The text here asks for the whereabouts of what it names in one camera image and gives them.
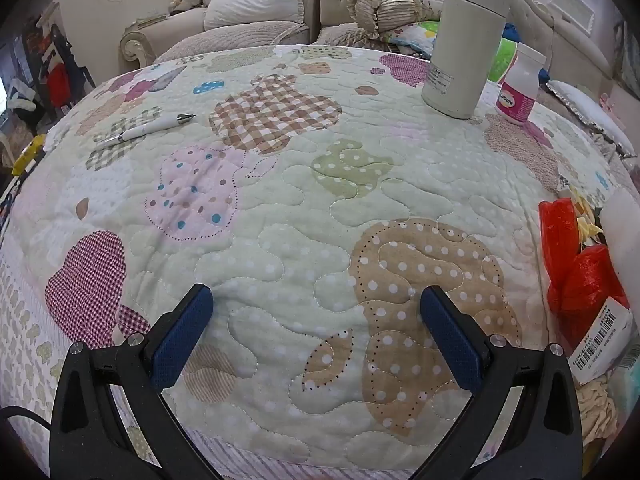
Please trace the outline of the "colourful striped blanket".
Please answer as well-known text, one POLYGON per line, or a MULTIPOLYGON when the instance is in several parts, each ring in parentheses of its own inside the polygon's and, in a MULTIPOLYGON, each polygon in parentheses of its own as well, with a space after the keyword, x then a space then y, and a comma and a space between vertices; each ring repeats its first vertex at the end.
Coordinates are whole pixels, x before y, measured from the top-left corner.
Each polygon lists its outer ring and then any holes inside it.
MULTIPOLYGON (((440 40, 440 21, 423 21, 401 25, 389 32, 383 32, 381 39, 386 44, 408 48, 421 58, 430 60, 438 49, 440 40)), ((484 47, 483 37, 476 32, 453 32, 446 30, 444 46, 454 48, 454 52, 463 52, 470 58, 477 58, 484 47)), ((511 66, 510 44, 503 38, 497 44, 492 57, 487 78, 493 82, 501 82, 511 66)))

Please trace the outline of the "striped bolster pillow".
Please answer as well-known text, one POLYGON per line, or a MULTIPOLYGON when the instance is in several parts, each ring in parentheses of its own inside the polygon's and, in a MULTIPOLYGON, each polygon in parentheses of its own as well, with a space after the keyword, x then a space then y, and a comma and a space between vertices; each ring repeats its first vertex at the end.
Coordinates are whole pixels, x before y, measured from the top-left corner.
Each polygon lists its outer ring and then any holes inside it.
POLYGON ((444 0, 348 0, 349 16, 371 39, 400 26, 439 20, 444 0))

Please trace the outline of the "white ruffled pillow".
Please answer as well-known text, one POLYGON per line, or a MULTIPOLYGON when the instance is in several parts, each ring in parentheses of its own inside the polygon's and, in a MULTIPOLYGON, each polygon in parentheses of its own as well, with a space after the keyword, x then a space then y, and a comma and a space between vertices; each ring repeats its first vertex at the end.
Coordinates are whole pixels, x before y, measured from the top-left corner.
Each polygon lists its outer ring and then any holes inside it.
POLYGON ((304 15, 304 0, 210 0, 203 27, 209 30, 271 21, 302 24, 304 15))

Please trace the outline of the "patchwork quilt table cover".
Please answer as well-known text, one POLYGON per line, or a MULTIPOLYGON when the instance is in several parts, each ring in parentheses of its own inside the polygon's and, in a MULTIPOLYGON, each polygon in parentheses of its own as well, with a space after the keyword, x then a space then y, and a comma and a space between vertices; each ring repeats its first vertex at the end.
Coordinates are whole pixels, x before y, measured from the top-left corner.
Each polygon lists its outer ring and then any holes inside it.
POLYGON ((1 401, 52 412, 68 347, 119 344, 194 284, 215 311, 165 398, 233 479, 405 479, 468 394, 421 323, 437 285, 488 332, 551 338, 538 205, 616 187, 585 133, 488 84, 469 120, 424 62, 263 47, 104 82, 50 130, 1 239, 1 401), (97 150, 164 115, 192 122, 97 150))

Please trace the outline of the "white thermos bottle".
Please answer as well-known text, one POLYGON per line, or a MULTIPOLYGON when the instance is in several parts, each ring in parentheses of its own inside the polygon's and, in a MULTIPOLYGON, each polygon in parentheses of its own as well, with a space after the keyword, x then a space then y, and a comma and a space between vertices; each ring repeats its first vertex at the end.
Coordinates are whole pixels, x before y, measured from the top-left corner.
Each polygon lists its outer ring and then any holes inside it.
POLYGON ((499 49, 510 0, 444 0, 423 101, 450 117, 469 119, 499 49))

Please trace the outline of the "yellow candy wrapper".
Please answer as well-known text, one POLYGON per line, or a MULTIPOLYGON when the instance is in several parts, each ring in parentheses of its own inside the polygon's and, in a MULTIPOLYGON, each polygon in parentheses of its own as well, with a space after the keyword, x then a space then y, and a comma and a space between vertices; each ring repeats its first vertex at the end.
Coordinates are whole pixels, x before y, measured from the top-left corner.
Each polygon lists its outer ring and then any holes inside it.
POLYGON ((596 216, 590 203, 574 186, 570 186, 568 189, 574 206, 580 244, 582 246, 598 244, 599 235, 603 231, 600 226, 597 226, 596 216))

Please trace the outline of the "white pink pill bottle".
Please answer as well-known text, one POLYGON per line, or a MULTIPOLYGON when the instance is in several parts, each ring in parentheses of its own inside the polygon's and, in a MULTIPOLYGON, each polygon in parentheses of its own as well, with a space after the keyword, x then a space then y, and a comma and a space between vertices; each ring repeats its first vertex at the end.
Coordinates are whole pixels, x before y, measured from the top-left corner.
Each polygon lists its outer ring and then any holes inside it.
POLYGON ((528 121, 539 89, 539 73, 546 57, 520 42, 515 62, 506 72, 498 94, 496 107, 509 122, 524 126, 528 121))

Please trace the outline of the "red plastic bag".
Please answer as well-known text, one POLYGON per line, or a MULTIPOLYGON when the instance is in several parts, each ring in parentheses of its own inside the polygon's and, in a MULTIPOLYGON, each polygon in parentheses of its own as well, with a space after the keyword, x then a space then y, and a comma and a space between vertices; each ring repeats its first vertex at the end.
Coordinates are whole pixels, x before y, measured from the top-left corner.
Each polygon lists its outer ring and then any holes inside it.
POLYGON ((576 348, 596 320, 605 300, 624 308, 629 301, 605 244, 583 248, 574 204, 568 198, 538 205, 544 267, 550 285, 547 301, 570 348, 576 348))

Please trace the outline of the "beige tufted sofa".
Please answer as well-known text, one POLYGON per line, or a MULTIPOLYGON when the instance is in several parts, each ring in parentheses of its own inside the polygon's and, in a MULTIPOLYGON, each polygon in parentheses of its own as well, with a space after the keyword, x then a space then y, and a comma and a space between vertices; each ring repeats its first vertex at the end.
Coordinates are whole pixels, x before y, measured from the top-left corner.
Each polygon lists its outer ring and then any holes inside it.
MULTIPOLYGON (((154 62, 179 41, 204 30, 210 0, 176 15, 160 14, 127 27, 120 38, 119 52, 128 63, 141 67, 154 62)), ((329 40, 341 30, 355 27, 348 12, 348 0, 296 0, 296 38, 329 40)), ((509 23, 526 44, 543 53, 548 72, 575 87, 592 93, 608 91, 613 70, 600 49, 578 28, 552 14, 535 0, 511 0, 509 23)))

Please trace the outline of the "white satin cushion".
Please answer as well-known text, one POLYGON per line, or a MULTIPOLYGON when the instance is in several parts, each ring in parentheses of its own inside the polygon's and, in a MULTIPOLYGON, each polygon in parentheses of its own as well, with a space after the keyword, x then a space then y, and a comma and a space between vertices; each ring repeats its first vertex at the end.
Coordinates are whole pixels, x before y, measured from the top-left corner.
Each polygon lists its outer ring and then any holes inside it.
POLYGON ((587 93, 564 81, 549 80, 547 89, 559 99, 585 126, 602 133, 612 141, 617 151, 626 157, 636 157, 637 153, 626 133, 605 113, 600 105, 587 93))

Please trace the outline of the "white barcode label box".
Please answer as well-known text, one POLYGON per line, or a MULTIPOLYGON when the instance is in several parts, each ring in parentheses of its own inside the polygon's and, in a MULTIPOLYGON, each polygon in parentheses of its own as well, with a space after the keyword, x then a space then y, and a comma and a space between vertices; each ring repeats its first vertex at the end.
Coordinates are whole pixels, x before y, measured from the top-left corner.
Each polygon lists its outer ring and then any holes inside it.
POLYGON ((583 386, 604 375, 627 347, 633 331, 631 310, 608 298, 568 358, 575 382, 583 386))

